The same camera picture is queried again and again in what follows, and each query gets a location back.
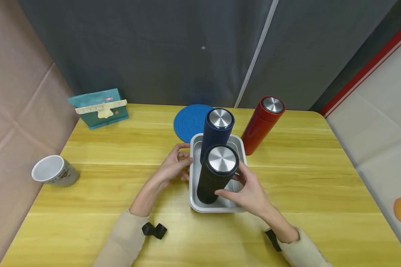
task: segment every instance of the person's left hand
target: person's left hand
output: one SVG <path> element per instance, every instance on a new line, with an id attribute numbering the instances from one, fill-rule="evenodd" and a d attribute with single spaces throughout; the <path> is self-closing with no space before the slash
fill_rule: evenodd
<path id="1" fill-rule="evenodd" d="M 176 176 L 189 180 L 187 167 L 193 162 L 193 158 L 186 151 L 180 151 L 182 148 L 189 148 L 190 144 L 176 144 L 163 163 L 150 178 L 158 182 L 163 189 L 169 185 L 169 182 Z"/>

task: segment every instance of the stainless steel lid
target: stainless steel lid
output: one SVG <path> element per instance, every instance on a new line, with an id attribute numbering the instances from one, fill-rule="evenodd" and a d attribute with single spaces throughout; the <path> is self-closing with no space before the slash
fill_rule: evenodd
<path id="1" fill-rule="evenodd" d="M 236 165 L 234 152 L 225 146 L 217 146 L 211 149 L 208 155 L 209 165 L 217 172 L 229 172 Z"/>
<path id="2" fill-rule="evenodd" d="M 272 113 L 281 113 L 283 110 L 282 102 L 277 98 L 272 98 L 271 96 L 263 99 L 261 104 L 265 109 Z"/>
<path id="3" fill-rule="evenodd" d="M 209 113 L 208 120 L 218 129 L 226 129 L 232 123 L 232 115 L 225 109 L 214 109 Z"/>

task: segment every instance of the gray curtain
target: gray curtain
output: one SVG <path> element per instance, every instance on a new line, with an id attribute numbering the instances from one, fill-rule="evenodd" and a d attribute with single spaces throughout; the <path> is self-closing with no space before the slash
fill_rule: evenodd
<path id="1" fill-rule="evenodd" d="M 75 94 L 231 107 L 272 0 L 20 0 Z"/>
<path id="2" fill-rule="evenodd" d="M 272 0 L 19 0 L 75 94 L 234 106 Z M 280 0 L 239 107 L 309 109 L 395 0 Z"/>
<path id="3" fill-rule="evenodd" d="M 394 3 L 280 0 L 239 107 L 276 95 L 288 109 L 310 109 Z"/>

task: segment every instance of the person's right hand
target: person's right hand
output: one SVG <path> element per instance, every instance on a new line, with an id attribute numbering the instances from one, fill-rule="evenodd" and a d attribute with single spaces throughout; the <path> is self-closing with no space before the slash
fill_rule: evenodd
<path id="1" fill-rule="evenodd" d="M 271 209 L 275 207 L 269 201 L 257 175 L 239 161 L 239 175 L 235 175 L 244 188 L 238 193 L 230 192 L 226 189 L 216 190 L 215 194 L 231 200 L 242 206 L 249 213 L 263 218 Z"/>

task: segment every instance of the beige sleeve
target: beige sleeve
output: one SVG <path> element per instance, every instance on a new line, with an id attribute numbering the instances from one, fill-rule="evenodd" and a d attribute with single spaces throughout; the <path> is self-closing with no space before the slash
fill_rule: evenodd
<path id="1" fill-rule="evenodd" d="M 302 230 L 295 227 L 300 235 L 300 239 L 290 244 L 282 243 L 278 240 L 282 253 L 292 267 L 330 267 L 316 245 Z"/>
<path id="2" fill-rule="evenodd" d="M 122 213 L 93 266 L 131 266 L 144 244 L 141 228 L 148 221 L 149 217 L 132 215 L 129 210 Z"/>

